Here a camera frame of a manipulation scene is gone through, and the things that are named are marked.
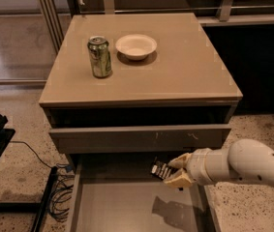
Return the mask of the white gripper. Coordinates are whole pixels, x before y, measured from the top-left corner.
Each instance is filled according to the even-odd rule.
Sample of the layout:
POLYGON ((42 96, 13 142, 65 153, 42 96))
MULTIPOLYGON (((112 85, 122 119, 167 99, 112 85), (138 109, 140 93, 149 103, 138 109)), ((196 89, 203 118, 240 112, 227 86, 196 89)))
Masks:
POLYGON ((185 153, 172 159, 168 165, 179 170, 165 178, 164 183, 176 189, 189 188, 193 183, 200 186, 210 185, 212 180, 205 167, 209 152, 208 148, 198 149, 191 154, 185 153))

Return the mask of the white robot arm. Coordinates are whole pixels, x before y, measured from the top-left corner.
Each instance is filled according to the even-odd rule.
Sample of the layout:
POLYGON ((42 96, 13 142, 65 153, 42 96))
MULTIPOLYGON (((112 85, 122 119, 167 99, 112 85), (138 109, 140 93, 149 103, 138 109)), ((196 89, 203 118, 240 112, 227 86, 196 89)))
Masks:
POLYGON ((176 169, 164 179, 172 188, 230 182, 274 188, 274 150, 253 139, 241 139, 227 149, 203 148, 171 160, 176 169))

